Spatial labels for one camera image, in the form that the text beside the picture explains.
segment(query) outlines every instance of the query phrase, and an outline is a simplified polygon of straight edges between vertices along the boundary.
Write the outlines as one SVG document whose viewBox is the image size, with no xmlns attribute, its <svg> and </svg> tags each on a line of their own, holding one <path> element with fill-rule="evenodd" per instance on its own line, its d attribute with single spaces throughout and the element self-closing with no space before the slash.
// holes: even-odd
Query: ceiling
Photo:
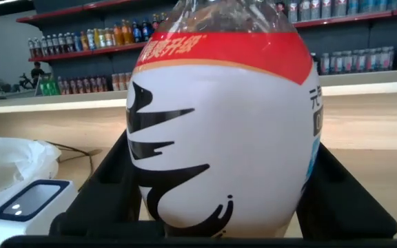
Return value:
<svg viewBox="0 0 397 248">
<path fill-rule="evenodd" d="M 34 10 L 33 1 L 31 0 L 18 0 L 10 3 L 0 4 L 0 16 L 29 10 Z"/>
</svg>

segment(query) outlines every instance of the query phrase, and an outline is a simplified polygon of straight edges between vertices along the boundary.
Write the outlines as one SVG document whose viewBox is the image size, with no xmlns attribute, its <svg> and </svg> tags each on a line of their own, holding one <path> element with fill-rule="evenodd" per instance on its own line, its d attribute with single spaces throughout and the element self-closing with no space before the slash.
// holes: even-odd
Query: black tray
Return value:
<svg viewBox="0 0 397 248">
<path fill-rule="evenodd" d="M 297 209 L 303 238 L 166 238 L 163 223 L 138 221 L 140 206 L 124 132 L 49 236 L 17 236 L 1 247 L 397 247 L 396 221 L 323 144 Z"/>
</svg>

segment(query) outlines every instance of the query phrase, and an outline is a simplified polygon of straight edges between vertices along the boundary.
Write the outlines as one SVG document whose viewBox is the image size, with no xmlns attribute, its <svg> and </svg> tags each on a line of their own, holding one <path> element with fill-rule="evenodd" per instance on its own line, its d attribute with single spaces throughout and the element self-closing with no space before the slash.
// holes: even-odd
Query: white device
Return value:
<svg viewBox="0 0 397 248">
<path fill-rule="evenodd" d="M 0 245 L 19 235 L 47 235 L 77 196 L 73 182 L 36 180 L 0 206 Z"/>
</svg>

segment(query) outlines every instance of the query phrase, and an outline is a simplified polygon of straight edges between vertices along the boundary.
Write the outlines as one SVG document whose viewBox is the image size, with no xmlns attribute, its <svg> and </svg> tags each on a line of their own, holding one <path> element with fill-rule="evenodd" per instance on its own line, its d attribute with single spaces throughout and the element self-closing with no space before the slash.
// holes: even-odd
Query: red label band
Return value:
<svg viewBox="0 0 397 248">
<path fill-rule="evenodd" d="M 156 32 L 143 49 L 135 72 L 184 64 L 245 68 L 302 85 L 312 58 L 295 32 Z"/>
</svg>

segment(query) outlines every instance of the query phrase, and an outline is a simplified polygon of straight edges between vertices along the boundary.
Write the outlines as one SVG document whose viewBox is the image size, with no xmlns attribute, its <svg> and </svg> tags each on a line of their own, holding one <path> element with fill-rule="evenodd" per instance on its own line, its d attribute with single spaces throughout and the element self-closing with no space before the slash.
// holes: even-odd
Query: cable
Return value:
<svg viewBox="0 0 397 248">
<path fill-rule="evenodd" d="M 66 162 L 66 161 L 70 161 L 72 159 L 76 159 L 76 158 L 83 158 L 84 156 L 87 156 L 90 159 L 90 174 L 88 175 L 87 179 L 85 180 L 85 182 L 83 182 L 82 186 L 85 185 L 85 183 L 91 178 L 91 176 L 94 173 L 94 165 L 93 165 L 93 159 L 92 159 L 92 155 L 89 152 L 84 152 L 83 150 L 74 148 L 74 147 L 69 147 L 67 145 L 62 145 L 62 144 L 58 144 L 58 143 L 53 143 L 50 141 L 46 141 L 47 143 L 56 146 L 58 149 L 62 150 L 62 151 L 69 151 L 69 152 L 79 152 L 82 153 L 83 155 L 81 156 L 75 156 L 72 158 L 67 158 L 64 159 L 62 161 L 60 161 L 60 163 Z"/>
</svg>

